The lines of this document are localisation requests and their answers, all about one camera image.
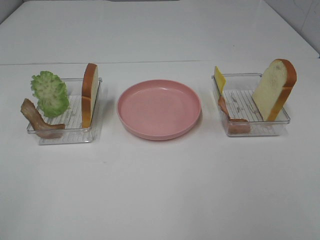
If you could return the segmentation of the brown bacon strip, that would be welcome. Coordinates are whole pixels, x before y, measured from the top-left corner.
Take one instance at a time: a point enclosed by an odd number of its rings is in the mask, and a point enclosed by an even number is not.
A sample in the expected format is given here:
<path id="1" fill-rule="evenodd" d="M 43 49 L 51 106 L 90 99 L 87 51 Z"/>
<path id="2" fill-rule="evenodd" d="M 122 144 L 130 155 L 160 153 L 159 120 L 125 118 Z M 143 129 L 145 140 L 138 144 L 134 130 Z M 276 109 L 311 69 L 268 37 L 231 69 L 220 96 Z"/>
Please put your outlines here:
<path id="1" fill-rule="evenodd" d="M 65 124 L 46 123 L 35 105 L 28 98 L 24 99 L 20 112 L 29 121 L 38 137 L 43 139 L 58 139 L 63 136 L 61 130 L 65 129 Z"/>

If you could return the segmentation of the yellow cheese slice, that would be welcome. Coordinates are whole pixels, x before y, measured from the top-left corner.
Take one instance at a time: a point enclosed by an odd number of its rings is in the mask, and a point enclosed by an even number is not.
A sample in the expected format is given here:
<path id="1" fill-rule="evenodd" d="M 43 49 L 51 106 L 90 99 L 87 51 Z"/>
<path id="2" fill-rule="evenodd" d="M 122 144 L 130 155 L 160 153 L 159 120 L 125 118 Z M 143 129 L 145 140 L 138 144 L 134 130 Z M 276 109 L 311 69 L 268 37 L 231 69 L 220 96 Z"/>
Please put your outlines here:
<path id="1" fill-rule="evenodd" d="M 215 66 L 214 67 L 214 79 L 217 85 L 217 88 L 219 90 L 220 95 L 223 95 L 223 90 L 224 90 L 224 86 L 226 85 L 226 78 L 224 77 L 224 75 L 220 72 L 220 69 Z"/>

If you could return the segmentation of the green lettuce leaf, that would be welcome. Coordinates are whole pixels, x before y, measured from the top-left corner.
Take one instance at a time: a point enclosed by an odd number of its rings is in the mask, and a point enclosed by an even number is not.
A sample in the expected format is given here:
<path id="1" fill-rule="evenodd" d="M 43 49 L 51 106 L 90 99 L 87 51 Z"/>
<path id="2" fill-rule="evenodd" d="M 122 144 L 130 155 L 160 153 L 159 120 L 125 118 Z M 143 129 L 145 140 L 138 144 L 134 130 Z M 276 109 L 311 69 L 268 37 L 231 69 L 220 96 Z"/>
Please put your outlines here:
<path id="1" fill-rule="evenodd" d="M 67 86 L 58 75 L 41 71 L 40 74 L 32 76 L 30 85 L 32 95 L 38 99 L 38 107 L 45 117 L 58 117 L 69 108 Z"/>

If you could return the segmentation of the clear plastic tray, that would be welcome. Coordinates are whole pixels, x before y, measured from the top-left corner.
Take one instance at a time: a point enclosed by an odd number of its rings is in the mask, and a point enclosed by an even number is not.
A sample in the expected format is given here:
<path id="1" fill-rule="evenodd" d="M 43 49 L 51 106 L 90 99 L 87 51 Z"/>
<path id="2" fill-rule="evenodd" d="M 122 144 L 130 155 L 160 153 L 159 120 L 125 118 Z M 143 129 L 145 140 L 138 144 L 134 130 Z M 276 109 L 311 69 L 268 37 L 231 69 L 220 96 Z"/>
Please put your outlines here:
<path id="1" fill-rule="evenodd" d="M 38 145 L 59 145 L 90 143 L 97 139 L 102 128 L 102 78 L 98 78 L 98 90 L 91 125 L 82 127 L 82 83 L 81 78 L 63 78 L 69 99 L 69 109 L 54 118 L 42 116 L 49 125 L 64 124 L 65 129 L 34 130 L 28 124 L 26 131 L 33 136 Z"/>
<path id="2" fill-rule="evenodd" d="M 225 73 L 224 77 L 226 84 L 223 95 L 220 95 L 214 76 L 211 77 L 215 101 L 218 103 L 220 96 L 223 96 L 230 117 L 232 119 L 246 119 L 251 127 L 250 133 L 227 133 L 228 120 L 218 106 L 222 125 L 229 137 L 279 136 L 286 130 L 291 119 L 285 109 L 280 110 L 274 121 L 264 121 L 254 103 L 252 94 L 262 78 L 261 73 Z"/>

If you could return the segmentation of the right clear plastic tray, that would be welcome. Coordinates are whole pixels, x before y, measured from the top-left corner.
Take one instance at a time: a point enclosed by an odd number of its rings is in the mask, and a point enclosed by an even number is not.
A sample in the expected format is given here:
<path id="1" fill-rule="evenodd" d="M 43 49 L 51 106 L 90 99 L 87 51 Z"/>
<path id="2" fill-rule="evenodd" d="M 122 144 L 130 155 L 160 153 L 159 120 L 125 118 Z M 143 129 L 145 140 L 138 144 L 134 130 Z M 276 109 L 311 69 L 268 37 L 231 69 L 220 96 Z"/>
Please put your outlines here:
<path id="1" fill-rule="evenodd" d="M 224 77 L 226 84 L 223 95 L 220 95 L 214 76 L 211 77 L 215 101 L 218 103 L 220 96 L 223 96 L 230 117 L 232 119 L 246 119 L 251 127 L 250 133 L 227 133 L 228 120 L 218 106 L 222 125 L 229 137 L 279 136 L 286 130 L 291 119 L 285 109 L 280 110 L 274 121 L 264 121 L 254 103 L 252 94 L 262 78 L 261 73 L 225 73 Z"/>

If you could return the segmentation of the pink bacon strip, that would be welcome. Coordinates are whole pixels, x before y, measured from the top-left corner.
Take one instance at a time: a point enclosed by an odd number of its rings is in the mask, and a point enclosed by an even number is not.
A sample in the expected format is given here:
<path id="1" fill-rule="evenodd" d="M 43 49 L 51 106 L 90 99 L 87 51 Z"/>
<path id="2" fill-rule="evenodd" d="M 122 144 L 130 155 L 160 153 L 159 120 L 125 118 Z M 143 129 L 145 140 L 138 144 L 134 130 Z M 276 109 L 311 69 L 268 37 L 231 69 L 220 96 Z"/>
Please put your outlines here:
<path id="1" fill-rule="evenodd" d="M 231 118 L 223 96 L 218 99 L 220 110 L 226 115 L 228 134 L 248 134 L 251 131 L 249 121 L 243 118 Z"/>

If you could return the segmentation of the bread slice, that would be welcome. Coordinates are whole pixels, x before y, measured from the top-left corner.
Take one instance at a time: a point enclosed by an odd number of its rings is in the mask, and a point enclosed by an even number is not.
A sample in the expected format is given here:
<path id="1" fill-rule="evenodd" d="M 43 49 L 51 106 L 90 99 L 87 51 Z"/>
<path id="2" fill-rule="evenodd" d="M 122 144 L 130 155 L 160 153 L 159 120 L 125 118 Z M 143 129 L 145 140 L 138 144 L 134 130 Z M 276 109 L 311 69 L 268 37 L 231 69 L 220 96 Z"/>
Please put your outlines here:
<path id="1" fill-rule="evenodd" d="M 82 128 L 88 128 L 91 125 L 98 87 L 98 66 L 89 63 L 84 72 L 81 89 Z"/>
<path id="2" fill-rule="evenodd" d="M 264 121 L 277 118 L 296 81 L 297 73 L 289 60 L 278 58 L 270 63 L 252 94 Z"/>

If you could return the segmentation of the pink round plate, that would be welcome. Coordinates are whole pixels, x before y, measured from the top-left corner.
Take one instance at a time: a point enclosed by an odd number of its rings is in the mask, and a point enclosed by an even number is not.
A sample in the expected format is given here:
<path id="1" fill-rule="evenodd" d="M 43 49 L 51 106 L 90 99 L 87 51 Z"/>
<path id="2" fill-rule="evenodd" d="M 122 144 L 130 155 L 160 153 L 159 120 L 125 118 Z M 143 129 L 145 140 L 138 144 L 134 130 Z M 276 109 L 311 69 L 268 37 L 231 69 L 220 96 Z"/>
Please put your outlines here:
<path id="1" fill-rule="evenodd" d="M 152 141 L 178 138 L 197 123 L 202 112 L 198 95 L 180 82 L 155 79 L 125 90 L 117 114 L 133 135 Z"/>

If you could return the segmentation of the left clear plastic tray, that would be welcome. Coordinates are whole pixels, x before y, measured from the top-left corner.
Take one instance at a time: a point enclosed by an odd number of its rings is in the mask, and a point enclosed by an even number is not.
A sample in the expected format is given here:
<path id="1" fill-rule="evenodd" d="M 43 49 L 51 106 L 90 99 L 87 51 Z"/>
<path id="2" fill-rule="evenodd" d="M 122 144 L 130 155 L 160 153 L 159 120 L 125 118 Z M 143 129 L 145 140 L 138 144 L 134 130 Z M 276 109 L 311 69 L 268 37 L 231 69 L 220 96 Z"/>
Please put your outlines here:
<path id="1" fill-rule="evenodd" d="M 98 78 L 98 90 L 91 125 L 82 127 L 82 83 L 81 78 L 63 78 L 69 99 L 69 109 L 54 118 L 42 116 L 49 125 L 64 124 L 65 129 L 34 130 L 28 124 L 26 131 L 33 136 L 38 145 L 59 145 L 90 143 L 97 139 L 102 128 L 102 78 Z"/>

